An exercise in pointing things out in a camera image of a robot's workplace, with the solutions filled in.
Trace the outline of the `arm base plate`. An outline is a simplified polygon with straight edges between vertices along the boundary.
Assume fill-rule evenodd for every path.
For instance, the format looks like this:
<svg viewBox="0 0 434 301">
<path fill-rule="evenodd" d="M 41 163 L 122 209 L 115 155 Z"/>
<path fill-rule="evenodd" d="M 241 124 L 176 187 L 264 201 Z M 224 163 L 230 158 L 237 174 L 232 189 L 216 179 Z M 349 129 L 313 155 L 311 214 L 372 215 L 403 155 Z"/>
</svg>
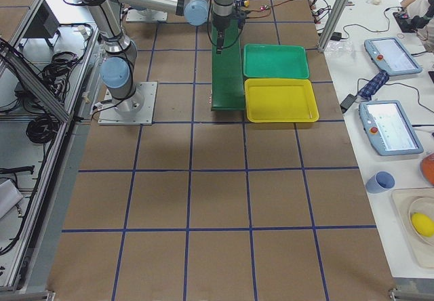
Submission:
<svg viewBox="0 0 434 301">
<path fill-rule="evenodd" d="M 99 125 L 151 125 L 157 95 L 157 82 L 135 82 L 134 95 L 115 106 L 111 93 L 106 89 L 105 98 L 110 102 L 98 113 Z"/>
</svg>

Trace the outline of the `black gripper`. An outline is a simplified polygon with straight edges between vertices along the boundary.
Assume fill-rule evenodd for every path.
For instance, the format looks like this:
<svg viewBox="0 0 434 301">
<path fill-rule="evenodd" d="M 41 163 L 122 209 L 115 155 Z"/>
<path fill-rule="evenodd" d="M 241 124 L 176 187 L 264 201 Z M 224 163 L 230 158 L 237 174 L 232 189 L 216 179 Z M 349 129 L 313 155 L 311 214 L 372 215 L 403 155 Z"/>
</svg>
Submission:
<svg viewBox="0 0 434 301">
<path fill-rule="evenodd" d="M 214 12 L 212 14 L 212 24 L 217 30 L 216 53 L 221 54 L 223 50 L 225 30 L 229 27 L 229 16 L 220 16 Z"/>
</svg>

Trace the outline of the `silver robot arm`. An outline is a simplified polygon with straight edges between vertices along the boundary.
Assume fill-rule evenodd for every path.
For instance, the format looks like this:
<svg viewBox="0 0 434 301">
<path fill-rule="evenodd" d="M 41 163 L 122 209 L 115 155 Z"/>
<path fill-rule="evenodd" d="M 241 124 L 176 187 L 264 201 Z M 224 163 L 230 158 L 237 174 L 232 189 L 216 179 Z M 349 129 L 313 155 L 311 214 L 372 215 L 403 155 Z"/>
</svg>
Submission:
<svg viewBox="0 0 434 301">
<path fill-rule="evenodd" d="M 124 4 L 135 9 L 153 9 L 182 16 L 190 25 L 199 26 L 212 21 L 217 31 L 217 54 L 221 54 L 225 31 L 234 13 L 234 0 L 80 0 L 86 7 L 102 37 L 107 59 L 100 67 L 100 76 L 111 94 L 113 108 L 129 117 L 144 104 L 144 95 L 134 83 L 133 72 L 137 56 L 135 43 L 121 25 Z"/>
</svg>

